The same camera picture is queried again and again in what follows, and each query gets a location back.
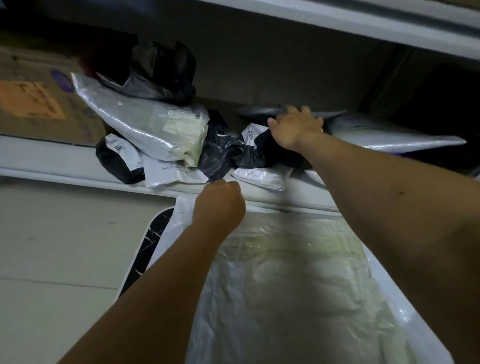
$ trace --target orange label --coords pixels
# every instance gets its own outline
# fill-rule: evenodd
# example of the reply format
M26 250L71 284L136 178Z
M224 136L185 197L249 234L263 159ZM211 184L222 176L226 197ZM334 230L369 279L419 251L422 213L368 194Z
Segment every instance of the orange label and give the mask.
M0 81L0 109L18 117L66 119L43 82Z

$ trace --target white shelf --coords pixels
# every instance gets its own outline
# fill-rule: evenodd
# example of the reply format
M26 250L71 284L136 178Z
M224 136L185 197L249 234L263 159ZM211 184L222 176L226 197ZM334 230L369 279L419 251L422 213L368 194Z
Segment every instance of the white shelf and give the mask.
M409 0L399 6L399 1L390 0L389 8L347 0L202 1L480 60L480 32L467 28L478 19L478 12L437 1L422 5L424 0ZM378 0L367 2L381 4ZM450 8L455 11L446 21ZM443 21L433 19L436 14Z
M198 194L204 185L173 183L146 188L143 182L126 185L108 173L95 156L95 149L85 146L45 142L0 135L0 175L32 180L76 184L141 194L177 197L180 193ZM284 192L239 182L245 200L251 205L318 214L339 215L330 193L306 175L290 178Z

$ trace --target purple circle logo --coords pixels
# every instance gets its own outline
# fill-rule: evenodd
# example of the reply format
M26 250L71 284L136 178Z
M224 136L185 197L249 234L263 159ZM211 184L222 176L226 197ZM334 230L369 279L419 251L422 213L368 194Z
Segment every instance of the purple circle logo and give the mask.
M62 71L59 70L50 70L50 74L57 85L65 92L73 93L75 90L73 88L73 83L70 81L70 78Z

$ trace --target finger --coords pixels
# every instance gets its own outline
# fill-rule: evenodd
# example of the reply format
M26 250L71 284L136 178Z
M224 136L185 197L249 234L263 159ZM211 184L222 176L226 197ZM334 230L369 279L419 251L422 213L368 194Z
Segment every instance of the finger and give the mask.
M275 120L274 118L268 118L267 119L267 124L270 129L275 128L278 125L278 121Z
M237 190L238 192L241 192L240 183L238 183L237 181L230 181L228 182L228 184L232 185L232 187L235 188L235 190Z
M300 111L295 107L291 105L287 105L287 111L289 114L298 114Z
M304 105L300 108L300 112L302 114L308 114L310 115L311 114L311 111L310 111L310 108L307 106L307 105Z

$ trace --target pile of packages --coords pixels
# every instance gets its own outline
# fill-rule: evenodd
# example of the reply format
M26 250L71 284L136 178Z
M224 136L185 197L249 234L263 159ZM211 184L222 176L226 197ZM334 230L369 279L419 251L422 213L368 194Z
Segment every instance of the pile of packages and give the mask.
M318 174L298 153L283 149L266 126L281 108L251 106L238 114L255 121L238 135L220 113L195 104L196 61L186 46L156 42L132 49L123 72L72 74L77 94L113 132L96 146L102 166L126 184L147 187L173 182L207 183L227 174L240 181L283 191L294 169L315 182ZM456 136L431 136L360 114L314 112L325 132L362 147L401 154L466 143Z

